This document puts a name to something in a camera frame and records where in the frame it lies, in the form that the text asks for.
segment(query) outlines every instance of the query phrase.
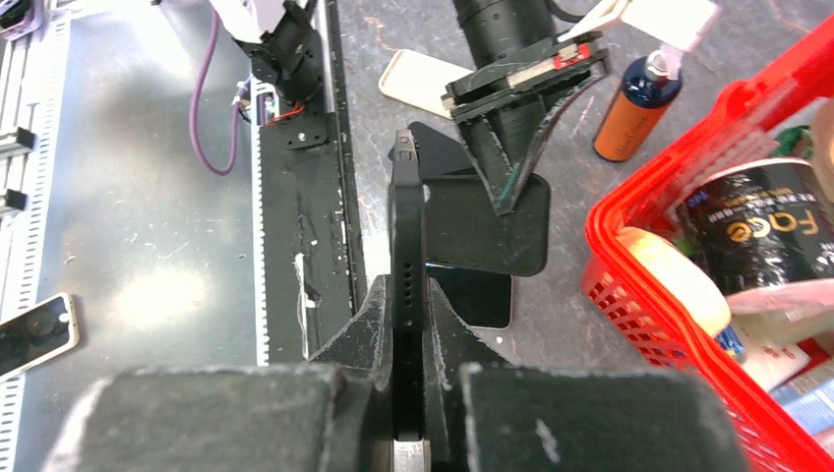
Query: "beige phone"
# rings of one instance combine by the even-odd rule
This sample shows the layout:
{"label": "beige phone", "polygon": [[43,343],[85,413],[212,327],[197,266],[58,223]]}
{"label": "beige phone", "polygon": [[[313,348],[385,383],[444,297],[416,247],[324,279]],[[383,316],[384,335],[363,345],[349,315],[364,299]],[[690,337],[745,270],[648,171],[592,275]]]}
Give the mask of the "beige phone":
{"label": "beige phone", "polygon": [[59,293],[0,324],[0,383],[55,356],[79,342],[73,300]]}
{"label": "beige phone", "polygon": [[380,91],[409,105],[451,118],[441,97],[446,85],[472,71],[410,49],[399,49],[380,77]]}

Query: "cylindrical can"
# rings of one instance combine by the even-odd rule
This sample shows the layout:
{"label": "cylindrical can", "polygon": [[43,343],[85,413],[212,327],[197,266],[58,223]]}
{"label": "cylindrical can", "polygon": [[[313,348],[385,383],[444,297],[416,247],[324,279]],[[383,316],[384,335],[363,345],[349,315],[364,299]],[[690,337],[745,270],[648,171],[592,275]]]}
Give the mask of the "cylindrical can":
{"label": "cylindrical can", "polygon": [[594,138],[597,155],[616,162],[631,159],[681,92],[681,77],[671,80],[667,74],[659,51],[625,69]]}
{"label": "cylindrical can", "polygon": [[808,162],[771,158],[719,172],[677,213],[734,315],[795,321],[834,308],[834,210]]}

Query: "round container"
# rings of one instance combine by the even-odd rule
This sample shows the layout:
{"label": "round container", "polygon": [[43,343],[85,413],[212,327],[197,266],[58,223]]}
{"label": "round container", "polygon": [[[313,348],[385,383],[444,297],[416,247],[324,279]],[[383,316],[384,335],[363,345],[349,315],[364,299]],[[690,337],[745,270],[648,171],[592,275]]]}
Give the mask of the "round container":
{"label": "round container", "polygon": [[669,241],[631,226],[620,230],[617,240],[681,302],[709,337],[730,324],[730,308],[721,292]]}
{"label": "round container", "polygon": [[834,211],[804,160],[714,174],[677,214],[696,263],[734,315],[779,312],[797,321],[834,307]]}

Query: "spray bottle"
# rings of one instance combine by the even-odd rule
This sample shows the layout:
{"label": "spray bottle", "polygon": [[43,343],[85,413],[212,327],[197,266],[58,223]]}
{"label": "spray bottle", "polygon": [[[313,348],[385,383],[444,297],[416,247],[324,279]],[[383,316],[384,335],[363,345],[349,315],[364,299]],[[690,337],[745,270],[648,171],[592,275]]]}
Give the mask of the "spray bottle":
{"label": "spray bottle", "polygon": [[681,92],[683,52],[668,44],[632,62],[611,100],[594,150],[614,162],[631,159]]}

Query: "black can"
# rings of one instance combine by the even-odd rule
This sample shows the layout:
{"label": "black can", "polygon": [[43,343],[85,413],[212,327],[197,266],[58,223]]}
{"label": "black can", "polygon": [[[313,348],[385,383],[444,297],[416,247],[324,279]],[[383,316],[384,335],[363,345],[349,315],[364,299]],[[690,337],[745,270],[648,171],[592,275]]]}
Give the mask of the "black can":
{"label": "black can", "polygon": [[798,319],[834,307],[834,210],[804,160],[765,159],[715,174],[677,215],[695,262],[734,315]]}

